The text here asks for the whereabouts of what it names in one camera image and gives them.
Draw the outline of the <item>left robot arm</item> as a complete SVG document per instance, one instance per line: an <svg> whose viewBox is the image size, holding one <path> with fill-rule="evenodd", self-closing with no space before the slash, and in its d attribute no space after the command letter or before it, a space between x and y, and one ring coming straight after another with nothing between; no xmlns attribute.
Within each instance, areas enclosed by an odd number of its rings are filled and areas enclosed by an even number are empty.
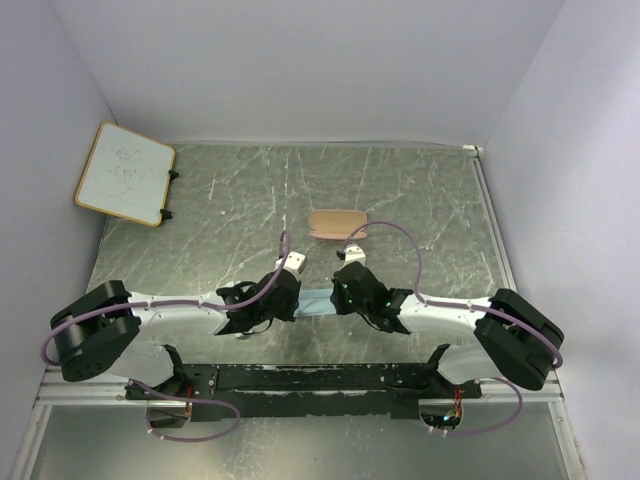
<svg viewBox="0 0 640 480"><path fill-rule="evenodd" d="M274 320L291 321L298 308L301 270L286 266L259 282L245 281L196 296L130 292L111 280L59 311L48 342L68 382L109 373L140 380L162 398L181 395L187 375L168 335L248 335Z"/></svg>

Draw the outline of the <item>light blue cleaning cloth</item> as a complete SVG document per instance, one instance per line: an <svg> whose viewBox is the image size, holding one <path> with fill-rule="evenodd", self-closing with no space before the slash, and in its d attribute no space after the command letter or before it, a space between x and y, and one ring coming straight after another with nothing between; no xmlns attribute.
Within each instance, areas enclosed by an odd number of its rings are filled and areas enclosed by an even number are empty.
<svg viewBox="0 0 640 480"><path fill-rule="evenodd" d="M335 306L330 300L332 289L301 290L295 318L335 314Z"/></svg>

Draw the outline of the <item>pink glasses case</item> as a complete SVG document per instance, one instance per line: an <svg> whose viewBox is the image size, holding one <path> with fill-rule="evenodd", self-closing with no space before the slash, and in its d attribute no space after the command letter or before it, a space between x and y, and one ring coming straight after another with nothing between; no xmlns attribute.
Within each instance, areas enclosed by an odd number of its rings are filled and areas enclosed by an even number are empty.
<svg viewBox="0 0 640 480"><path fill-rule="evenodd" d="M317 239L345 240L357 227L367 222L365 212L316 209L309 217L309 235Z"/></svg>

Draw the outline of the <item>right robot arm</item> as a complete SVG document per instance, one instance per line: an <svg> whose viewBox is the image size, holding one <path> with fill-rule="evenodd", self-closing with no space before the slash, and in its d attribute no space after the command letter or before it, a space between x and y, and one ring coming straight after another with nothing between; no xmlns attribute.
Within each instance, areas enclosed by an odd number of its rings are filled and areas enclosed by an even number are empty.
<svg viewBox="0 0 640 480"><path fill-rule="evenodd" d="M334 273L331 303L339 315L357 314L385 333L441 333L468 341L434 353L426 390L448 396L471 380L501 376L531 391L542 389L557 367L564 333L517 292L500 288L470 300L417 296L388 288L359 262Z"/></svg>

